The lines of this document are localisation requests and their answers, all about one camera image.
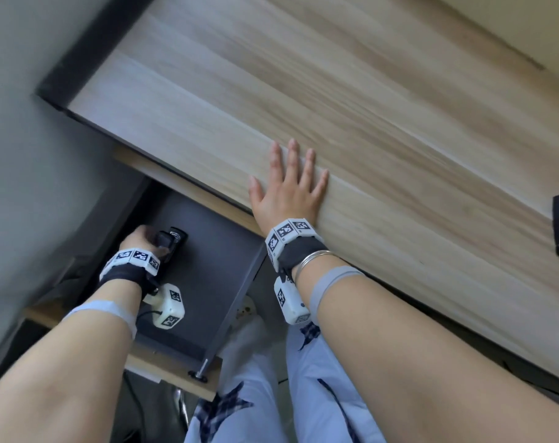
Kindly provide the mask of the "person's left hand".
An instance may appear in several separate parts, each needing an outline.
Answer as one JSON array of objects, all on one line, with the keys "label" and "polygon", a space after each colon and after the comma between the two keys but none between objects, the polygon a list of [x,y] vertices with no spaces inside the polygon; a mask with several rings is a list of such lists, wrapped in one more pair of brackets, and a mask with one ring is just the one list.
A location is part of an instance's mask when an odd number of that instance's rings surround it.
[{"label": "person's left hand", "polygon": [[141,225],[139,225],[132,233],[130,233],[119,246],[119,250],[127,250],[131,248],[139,248],[141,250],[144,250],[141,248]]}]

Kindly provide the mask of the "person's right hand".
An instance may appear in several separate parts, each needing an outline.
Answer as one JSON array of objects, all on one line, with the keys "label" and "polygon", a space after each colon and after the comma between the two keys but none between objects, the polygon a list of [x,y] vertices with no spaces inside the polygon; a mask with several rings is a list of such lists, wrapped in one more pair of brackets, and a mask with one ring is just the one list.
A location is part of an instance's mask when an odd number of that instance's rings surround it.
[{"label": "person's right hand", "polygon": [[313,227],[316,226],[325,196],[322,201],[313,200],[313,189],[323,171],[319,176],[315,175],[315,159],[315,150],[308,149],[304,163],[301,163],[299,149],[298,179],[285,179],[287,160],[283,161],[279,143],[272,143],[269,152],[268,186],[264,190],[267,207],[263,212],[252,212],[262,236],[266,236],[274,226],[288,218],[305,218]]}]

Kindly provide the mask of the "small black device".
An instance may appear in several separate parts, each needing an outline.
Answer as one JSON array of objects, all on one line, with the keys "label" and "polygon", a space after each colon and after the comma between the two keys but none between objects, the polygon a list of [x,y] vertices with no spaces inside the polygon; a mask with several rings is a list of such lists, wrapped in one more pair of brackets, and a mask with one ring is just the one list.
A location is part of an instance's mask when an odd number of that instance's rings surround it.
[{"label": "small black device", "polygon": [[168,230],[160,230],[154,237],[156,247],[164,247],[168,250],[167,254],[160,258],[162,265],[166,265],[175,252],[182,248],[188,239],[188,234],[177,227],[170,227]]}]

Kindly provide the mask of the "person's right forearm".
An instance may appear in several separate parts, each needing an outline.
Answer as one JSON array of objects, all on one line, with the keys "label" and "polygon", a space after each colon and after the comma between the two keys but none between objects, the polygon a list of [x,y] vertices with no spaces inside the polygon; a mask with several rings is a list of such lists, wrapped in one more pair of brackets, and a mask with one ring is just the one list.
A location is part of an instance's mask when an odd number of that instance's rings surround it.
[{"label": "person's right forearm", "polygon": [[387,443],[559,443],[559,405],[364,275],[320,299],[321,333]]}]

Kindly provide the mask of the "person's left forearm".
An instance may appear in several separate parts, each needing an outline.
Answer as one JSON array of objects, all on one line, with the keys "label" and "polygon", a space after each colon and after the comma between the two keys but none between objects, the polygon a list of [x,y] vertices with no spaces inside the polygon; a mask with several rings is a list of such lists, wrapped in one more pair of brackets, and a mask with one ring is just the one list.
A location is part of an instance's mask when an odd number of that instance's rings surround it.
[{"label": "person's left forearm", "polygon": [[63,320],[0,379],[0,443],[108,443],[132,345],[111,313]]}]

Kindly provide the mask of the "left wrist marker band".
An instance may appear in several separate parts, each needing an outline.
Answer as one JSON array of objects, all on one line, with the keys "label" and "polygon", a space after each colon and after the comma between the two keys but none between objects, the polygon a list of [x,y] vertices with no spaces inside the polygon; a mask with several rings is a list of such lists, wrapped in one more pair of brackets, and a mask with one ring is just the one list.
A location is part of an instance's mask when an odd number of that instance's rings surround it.
[{"label": "left wrist marker band", "polygon": [[157,275],[161,261],[152,252],[138,247],[118,251],[108,260],[99,274],[97,288],[116,279],[136,283],[142,297],[155,295],[159,284]]}]

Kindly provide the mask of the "wrist marker band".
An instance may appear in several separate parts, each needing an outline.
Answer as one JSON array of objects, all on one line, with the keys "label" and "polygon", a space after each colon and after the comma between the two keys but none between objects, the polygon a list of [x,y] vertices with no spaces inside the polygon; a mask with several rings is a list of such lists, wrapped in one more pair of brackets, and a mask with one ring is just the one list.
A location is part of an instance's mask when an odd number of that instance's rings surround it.
[{"label": "wrist marker band", "polygon": [[157,275],[161,261],[152,252],[138,247],[118,251],[108,260],[99,274],[97,288],[116,279],[136,283],[142,297],[155,295],[159,284]]},{"label": "wrist marker band", "polygon": [[311,253],[328,249],[305,218],[288,218],[277,224],[268,233],[265,244],[276,273],[288,275]]}]

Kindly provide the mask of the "right wrist marker band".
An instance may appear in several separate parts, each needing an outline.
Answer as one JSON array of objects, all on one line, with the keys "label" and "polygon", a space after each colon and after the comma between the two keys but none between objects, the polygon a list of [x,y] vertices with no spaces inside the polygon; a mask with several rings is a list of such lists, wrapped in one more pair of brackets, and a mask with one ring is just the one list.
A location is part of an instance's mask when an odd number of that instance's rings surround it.
[{"label": "right wrist marker band", "polygon": [[288,275],[311,253],[328,249],[305,218],[288,218],[277,224],[268,233],[265,244],[276,273]]}]

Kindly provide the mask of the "dark grey drawer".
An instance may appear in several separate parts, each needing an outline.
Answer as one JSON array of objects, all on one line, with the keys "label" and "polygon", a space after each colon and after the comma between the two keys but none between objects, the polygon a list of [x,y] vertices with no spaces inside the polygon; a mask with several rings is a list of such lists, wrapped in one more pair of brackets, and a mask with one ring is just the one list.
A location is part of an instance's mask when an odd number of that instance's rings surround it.
[{"label": "dark grey drawer", "polygon": [[134,225],[151,225],[156,231],[177,227],[188,234],[158,273],[162,283],[180,289],[186,314],[171,330],[154,327],[155,314],[140,318],[136,342],[197,371],[213,361],[267,257],[263,239],[157,184],[149,186],[130,219]]}]

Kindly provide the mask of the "white power strip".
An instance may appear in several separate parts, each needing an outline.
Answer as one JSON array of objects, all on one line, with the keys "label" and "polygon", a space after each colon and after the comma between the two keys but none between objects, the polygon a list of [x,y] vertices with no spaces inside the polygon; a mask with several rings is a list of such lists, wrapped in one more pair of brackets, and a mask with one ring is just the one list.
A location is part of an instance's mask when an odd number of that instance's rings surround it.
[{"label": "white power strip", "polygon": [[239,325],[241,320],[245,317],[251,317],[257,315],[256,305],[253,298],[249,295],[244,296],[242,304],[236,311],[235,319],[233,320],[231,327],[235,328]]}]

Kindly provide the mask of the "wooden shelf board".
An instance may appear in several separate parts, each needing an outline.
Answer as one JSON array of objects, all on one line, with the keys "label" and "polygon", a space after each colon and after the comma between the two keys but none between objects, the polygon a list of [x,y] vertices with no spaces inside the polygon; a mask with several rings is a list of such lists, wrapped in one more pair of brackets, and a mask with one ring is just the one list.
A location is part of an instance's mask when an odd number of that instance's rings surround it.
[{"label": "wooden shelf board", "polygon": [[[46,328],[54,328],[67,314],[60,300],[52,300],[28,306],[22,311],[24,318]],[[127,357],[126,367],[153,381],[166,381],[202,399],[214,399],[222,368],[222,360],[216,357],[205,371],[207,382],[201,382],[189,375],[189,368],[173,357],[153,350],[138,342],[133,343]]]}]

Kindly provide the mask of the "metal bolt foot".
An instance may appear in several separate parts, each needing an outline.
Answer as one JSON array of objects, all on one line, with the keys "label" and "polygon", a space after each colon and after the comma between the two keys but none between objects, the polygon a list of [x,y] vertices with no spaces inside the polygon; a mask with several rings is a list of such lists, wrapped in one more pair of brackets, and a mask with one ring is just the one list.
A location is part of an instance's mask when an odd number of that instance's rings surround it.
[{"label": "metal bolt foot", "polygon": [[208,368],[208,366],[209,366],[209,359],[205,358],[203,360],[202,365],[200,366],[199,370],[191,370],[187,374],[193,380],[198,381],[200,383],[207,384],[208,383],[208,377],[205,374],[205,372],[206,372],[206,369]]}]

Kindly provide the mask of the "person's white patterned trousers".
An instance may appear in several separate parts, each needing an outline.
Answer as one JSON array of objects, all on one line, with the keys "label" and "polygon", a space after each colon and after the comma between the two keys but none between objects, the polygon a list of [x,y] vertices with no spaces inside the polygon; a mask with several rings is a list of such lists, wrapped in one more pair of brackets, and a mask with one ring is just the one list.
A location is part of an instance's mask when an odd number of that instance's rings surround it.
[{"label": "person's white patterned trousers", "polygon": [[[259,315],[238,320],[216,396],[198,403],[183,443],[287,443],[268,337]],[[288,327],[286,362],[298,443],[387,443],[319,327]]]}]

